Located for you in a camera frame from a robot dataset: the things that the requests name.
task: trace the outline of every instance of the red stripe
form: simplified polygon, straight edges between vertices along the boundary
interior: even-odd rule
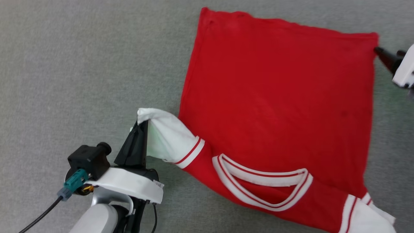
[[[346,233],[349,233],[349,228],[351,227],[352,212],[354,211],[355,204],[356,204],[356,198],[355,198],[355,200],[354,200],[354,204],[352,204],[351,212],[349,213],[348,228],[347,228]]]
[[[198,138],[198,141],[197,141],[197,143],[195,144],[195,146],[190,150],[190,152],[188,152],[188,154],[184,157],[184,158],[182,158],[180,161],[178,161],[178,162],[176,162],[176,163],[174,163],[174,164],[179,164],[179,163],[181,163],[181,162],[183,162],[188,156],[190,156],[191,155],[191,153],[195,150],[195,148],[198,146],[198,144],[200,143],[200,141],[201,141],[201,138]]]
[[[234,167],[237,167],[239,170],[242,170],[244,172],[253,174],[253,175],[259,175],[259,176],[264,176],[264,177],[293,177],[293,176],[297,176],[299,173],[294,173],[291,175],[264,175],[264,174],[260,174],[260,173],[256,173],[256,172],[252,172],[252,171],[248,171],[246,169],[243,169],[242,167],[239,167],[239,165],[234,164],[232,161],[227,160],[226,158],[223,158],[225,161],[227,161],[228,163],[232,164]]]
[[[220,162],[220,160],[217,158],[217,160],[218,160],[218,162],[219,162],[219,165],[220,165],[220,168],[221,168],[221,170],[224,172],[224,175],[230,180],[230,182],[240,191],[240,192],[242,192],[243,194],[245,194],[248,198],[250,198],[251,200],[253,200],[253,201],[256,201],[256,202],[259,202],[259,203],[261,203],[261,204],[263,204],[263,205],[265,205],[265,206],[267,206],[267,207],[270,207],[270,208],[274,208],[274,209],[278,209],[278,208],[281,208],[281,207],[283,207],[283,206],[285,206],[285,205],[287,205],[288,203],[290,203],[295,197],[296,197],[296,195],[299,193],[299,191],[302,189],[302,187],[303,187],[303,185],[306,183],[306,181],[308,180],[308,177],[309,177],[309,174],[306,176],[306,179],[305,179],[305,181],[303,182],[303,184],[299,187],[299,189],[298,189],[298,191],[295,193],[295,195],[288,201],[288,202],[286,202],[286,203],[284,203],[283,205],[281,205],[281,206],[277,206],[277,207],[274,207],[274,206],[270,206],[270,205],[268,205],[268,204],[266,204],[266,203],[263,203],[263,202],[261,202],[261,201],[258,201],[258,200],[256,200],[256,199],[254,199],[254,198],[252,198],[251,196],[249,196],[249,194],[247,194],[247,193],[245,193],[242,189],[240,189],[231,179],[230,179],[230,177],[226,174],[226,172],[224,171],[224,168],[223,168],[223,166],[221,165],[221,162]]]

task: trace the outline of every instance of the red t-shirt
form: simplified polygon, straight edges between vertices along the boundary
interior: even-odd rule
[[[241,165],[363,198],[376,33],[201,11],[179,119]]]

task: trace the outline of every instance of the white collar trim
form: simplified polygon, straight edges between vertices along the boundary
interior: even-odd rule
[[[293,172],[261,172],[244,167],[224,154],[213,157],[212,161],[223,184],[239,200],[270,211],[284,211],[292,207],[306,193],[313,181],[313,176],[307,169],[299,169]],[[296,187],[286,200],[272,204],[249,192],[234,177],[268,187],[288,187],[292,185],[296,185]]]

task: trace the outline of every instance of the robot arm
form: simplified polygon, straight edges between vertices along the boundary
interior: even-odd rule
[[[136,122],[115,159],[117,166],[107,167],[98,179],[87,180],[75,192],[83,195],[83,190],[93,186],[91,207],[82,215],[70,233],[139,233],[145,206],[151,203],[156,211],[155,205],[162,201],[164,185],[159,182],[158,174],[154,169],[146,169],[147,130],[148,121],[139,125]],[[72,154],[68,159],[73,162],[74,157],[81,157],[83,160],[87,156],[77,153],[76,156]],[[93,168],[102,171],[101,164],[106,162],[95,163],[89,170]],[[72,164],[71,168],[85,169]],[[110,205],[112,201],[126,203],[129,208]]]
[[[395,55],[387,50],[376,47],[374,50],[382,63],[392,73],[392,82],[398,87],[414,90],[414,45],[407,52],[399,50]]]

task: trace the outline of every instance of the red fabric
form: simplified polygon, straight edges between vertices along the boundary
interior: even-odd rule
[[[377,43],[203,8],[179,118],[216,155],[266,172],[307,168],[362,198]]]
[[[348,194],[345,192],[322,184],[314,178],[304,196],[291,208],[280,212],[265,210],[242,202],[224,186],[212,164],[213,156],[210,145],[205,142],[201,152],[184,170],[210,189],[236,204],[327,232],[336,233],[339,231],[342,223],[342,211],[345,200],[348,197]],[[240,179],[237,179],[237,181],[256,196],[274,204],[284,201],[294,188],[294,186],[267,187]]]

